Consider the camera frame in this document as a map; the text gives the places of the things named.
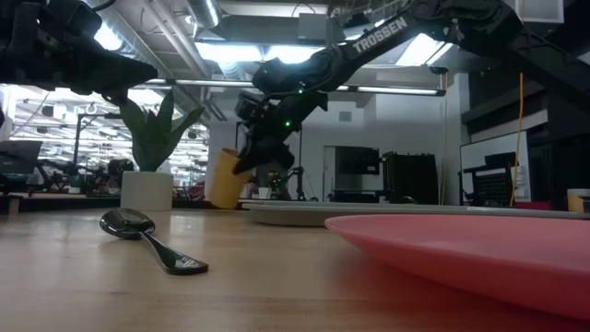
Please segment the spoon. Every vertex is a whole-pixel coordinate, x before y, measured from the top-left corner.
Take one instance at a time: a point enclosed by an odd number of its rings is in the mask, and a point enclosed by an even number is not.
[[[156,224],[145,214],[131,208],[116,208],[102,216],[103,231],[126,240],[144,239],[158,258],[159,265],[172,275],[193,275],[207,272],[209,265],[179,253],[151,236]]]

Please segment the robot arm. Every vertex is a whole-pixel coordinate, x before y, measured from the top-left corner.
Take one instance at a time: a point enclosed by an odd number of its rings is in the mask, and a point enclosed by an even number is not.
[[[93,9],[79,0],[3,0],[0,82],[97,92],[114,104],[125,102],[128,89],[158,72],[106,51],[94,40],[102,24],[97,11],[105,6]]]
[[[526,30],[502,0],[413,0],[357,40],[332,45],[304,63],[285,65],[276,58],[262,64],[253,83],[265,97],[258,100],[243,93],[236,106],[249,131],[234,173],[271,160],[290,168],[294,157],[283,141],[318,106],[327,111],[326,93],[336,90],[363,65],[420,33],[499,59],[587,111],[590,80],[572,77],[590,77],[590,66]],[[271,100],[280,102],[275,105]]]

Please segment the desk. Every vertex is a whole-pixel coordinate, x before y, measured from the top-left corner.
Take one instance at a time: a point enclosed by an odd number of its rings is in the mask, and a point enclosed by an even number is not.
[[[0,219],[0,331],[587,331],[371,261],[326,229],[174,210],[163,242],[210,264],[165,274],[103,209]]]

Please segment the pink plate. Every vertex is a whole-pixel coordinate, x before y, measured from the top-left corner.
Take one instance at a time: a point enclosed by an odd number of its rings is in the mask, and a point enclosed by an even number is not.
[[[590,319],[590,221],[467,215],[331,218],[366,254],[424,278]]]

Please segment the green plant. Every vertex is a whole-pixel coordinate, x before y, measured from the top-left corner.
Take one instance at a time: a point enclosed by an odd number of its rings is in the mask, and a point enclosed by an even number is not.
[[[155,172],[174,151],[184,131],[193,125],[204,108],[200,107],[172,120],[174,96],[168,92],[159,107],[158,115],[144,112],[128,100],[121,108],[123,122],[133,137],[133,157],[142,172]]]

